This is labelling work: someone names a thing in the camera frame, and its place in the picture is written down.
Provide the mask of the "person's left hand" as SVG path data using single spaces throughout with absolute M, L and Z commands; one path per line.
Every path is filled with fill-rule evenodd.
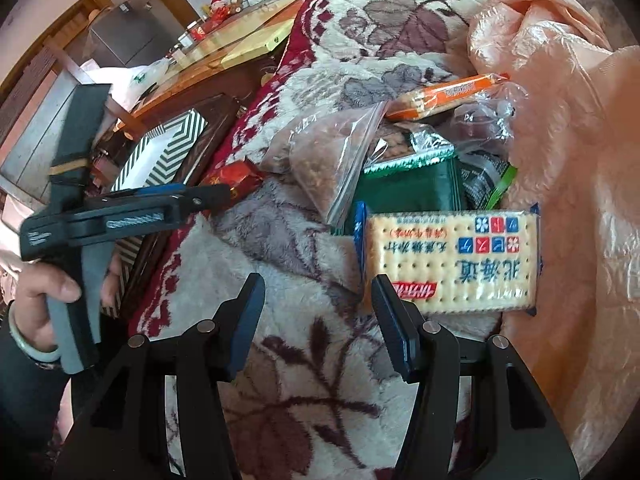
M 82 296 L 80 286 L 64 271 L 49 263 L 29 263 L 17 281 L 14 303 L 10 311 L 14 325 L 26 344 L 37 351 L 50 353 L 56 349 L 47 300 L 72 304 Z

